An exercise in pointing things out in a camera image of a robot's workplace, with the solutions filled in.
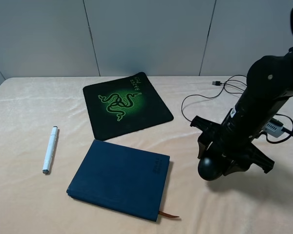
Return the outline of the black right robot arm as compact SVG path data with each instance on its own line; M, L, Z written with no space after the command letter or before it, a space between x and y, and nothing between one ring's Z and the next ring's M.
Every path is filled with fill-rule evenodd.
M290 14L293 34L293 9ZM281 107L293 97L293 47L283 57L263 56L247 73L247 87L221 124L196 116L191 126L198 137L198 173L207 181L256 164L268 173L274 161L252 141Z

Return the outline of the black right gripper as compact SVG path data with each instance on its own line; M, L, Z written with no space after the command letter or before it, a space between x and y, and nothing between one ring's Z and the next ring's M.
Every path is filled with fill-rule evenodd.
M225 159L223 176L245 172L252 164L259 166L264 173L273 169L274 161L252 144L253 135L243 135L245 131L237 127L230 116L226 116L222 124L196 116L190 125L202 131L197 140L197 158L199 161L207 156Z

